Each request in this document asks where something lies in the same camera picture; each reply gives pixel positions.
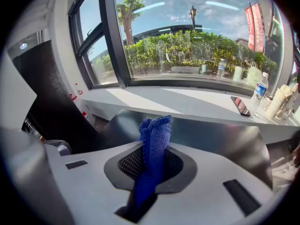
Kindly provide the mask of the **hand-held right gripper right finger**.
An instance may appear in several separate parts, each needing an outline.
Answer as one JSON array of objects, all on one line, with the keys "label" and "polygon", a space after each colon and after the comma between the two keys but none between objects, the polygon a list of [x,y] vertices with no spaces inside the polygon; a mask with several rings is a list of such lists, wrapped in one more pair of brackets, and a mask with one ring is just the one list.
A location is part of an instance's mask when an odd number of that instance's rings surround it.
[{"label": "hand-held right gripper right finger", "polygon": [[264,182],[229,159],[176,143],[171,147],[197,163],[197,175],[180,193],[159,195],[142,225],[238,224],[245,216],[223,185],[228,180],[237,180],[262,207],[275,201]]}]

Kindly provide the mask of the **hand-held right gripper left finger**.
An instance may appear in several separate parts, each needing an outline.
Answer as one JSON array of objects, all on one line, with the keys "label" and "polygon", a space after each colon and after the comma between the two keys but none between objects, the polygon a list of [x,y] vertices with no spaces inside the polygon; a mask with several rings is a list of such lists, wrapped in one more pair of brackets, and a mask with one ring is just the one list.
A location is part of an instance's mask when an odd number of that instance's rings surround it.
[{"label": "hand-held right gripper left finger", "polygon": [[52,173],[76,225],[129,225],[115,214],[129,191],[113,186],[104,172],[106,161],[138,142],[89,153],[61,156],[52,147]]}]

